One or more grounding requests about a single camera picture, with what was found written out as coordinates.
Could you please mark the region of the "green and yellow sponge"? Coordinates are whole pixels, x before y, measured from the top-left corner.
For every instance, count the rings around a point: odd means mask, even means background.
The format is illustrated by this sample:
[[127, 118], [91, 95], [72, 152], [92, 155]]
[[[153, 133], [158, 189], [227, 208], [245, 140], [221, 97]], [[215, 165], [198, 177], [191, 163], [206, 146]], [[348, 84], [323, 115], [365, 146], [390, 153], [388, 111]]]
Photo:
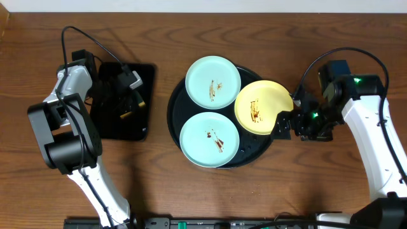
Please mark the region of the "green and yellow sponge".
[[132, 103], [125, 103], [120, 108], [120, 118], [122, 120], [126, 118], [130, 118], [131, 116], [135, 115], [136, 112], [144, 109], [146, 107], [145, 102], [132, 102]]

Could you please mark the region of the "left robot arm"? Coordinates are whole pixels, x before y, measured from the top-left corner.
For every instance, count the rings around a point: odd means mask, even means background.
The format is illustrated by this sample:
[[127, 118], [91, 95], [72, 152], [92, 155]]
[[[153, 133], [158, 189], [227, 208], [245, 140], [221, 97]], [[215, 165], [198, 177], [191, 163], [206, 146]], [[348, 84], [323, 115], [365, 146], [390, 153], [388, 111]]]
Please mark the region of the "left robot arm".
[[152, 64], [96, 63], [86, 51], [57, 69], [57, 84], [27, 114], [45, 164], [85, 193], [101, 228], [132, 228], [130, 204], [102, 161], [102, 140], [143, 141], [156, 68]]

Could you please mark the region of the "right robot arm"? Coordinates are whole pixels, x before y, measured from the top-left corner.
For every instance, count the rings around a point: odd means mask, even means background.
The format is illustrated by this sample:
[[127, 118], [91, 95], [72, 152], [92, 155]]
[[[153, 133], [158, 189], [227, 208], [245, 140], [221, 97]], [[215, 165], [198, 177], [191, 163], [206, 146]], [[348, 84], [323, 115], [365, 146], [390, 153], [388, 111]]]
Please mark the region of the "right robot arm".
[[277, 115], [272, 139], [290, 139], [293, 131], [304, 141], [328, 142], [333, 129], [346, 124], [358, 147], [368, 178], [371, 202], [353, 214], [318, 213], [310, 228], [406, 228], [406, 153], [381, 97], [384, 86], [375, 74], [352, 74], [345, 60], [332, 60], [319, 69], [323, 104], [307, 94], [300, 109]]

